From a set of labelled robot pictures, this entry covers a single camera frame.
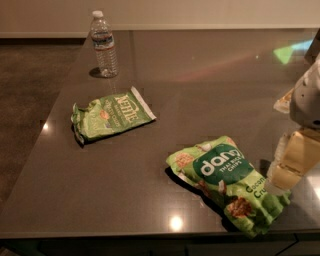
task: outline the countertop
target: countertop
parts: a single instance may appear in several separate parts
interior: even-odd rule
[[[176,184],[165,160],[228,135],[264,172],[280,136],[299,128],[273,104],[309,68],[306,50],[294,49],[286,64],[274,50],[311,40],[315,32],[115,31],[120,72],[113,79],[90,75],[97,63],[87,39],[0,216],[0,238],[236,232],[199,195]],[[73,104],[86,107],[131,86],[157,120],[80,147],[71,129]],[[292,190],[270,232],[320,230],[319,200],[316,167]],[[180,231],[170,226],[177,216]]]

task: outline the dang chips bag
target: dang chips bag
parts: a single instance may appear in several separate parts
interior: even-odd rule
[[[178,151],[168,157],[167,163],[174,174],[200,189],[251,238],[267,233],[290,203],[289,194],[275,196],[266,192],[266,179],[227,136]]]

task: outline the green snack bag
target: green snack bag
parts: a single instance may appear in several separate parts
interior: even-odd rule
[[[267,233],[290,204],[289,193],[275,196],[266,192],[266,179],[227,136],[180,150],[170,155],[167,163],[175,175],[200,189],[250,238]]]
[[[73,105],[71,121],[77,141],[84,145],[156,119],[135,87],[127,93],[93,100],[87,108]]]

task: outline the plastic water bottle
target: plastic water bottle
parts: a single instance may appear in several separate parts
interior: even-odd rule
[[[94,11],[92,16],[90,34],[100,73],[103,77],[114,77],[118,74],[118,61],[111,27],[102,11]]]

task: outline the brand logo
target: brand logo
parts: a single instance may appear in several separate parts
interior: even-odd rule
[[[228,144],[220,144],[193,162],[196,173],[208,183],[218,185],[223,180],[227,185],[246,177],[253,167],[242,153]]]
[[[226,163],[230,158],[234,158],[236,156],[242,156],[242,154],[236,150],[236,149],[233,149],[233,150],[230,150],[229,152],[223,152],[223,153],[220,153],[219,156],[215,156],[213,157],[210,162],[208,161],[203,161],[203,166],[201,167],[201,172],[203,175],[205,176],[210,176],[211,174],[214,173],[215,171],[215,167],[217,166],[221,166],[223,165],[224,163]]]
[[[138,112],[139,107],[132,101],[128,95],[122,97],[115,97],[117,103],[119,104],[120,111],[124,116],[125,120],[132,123],[134,120],[139,119]]]

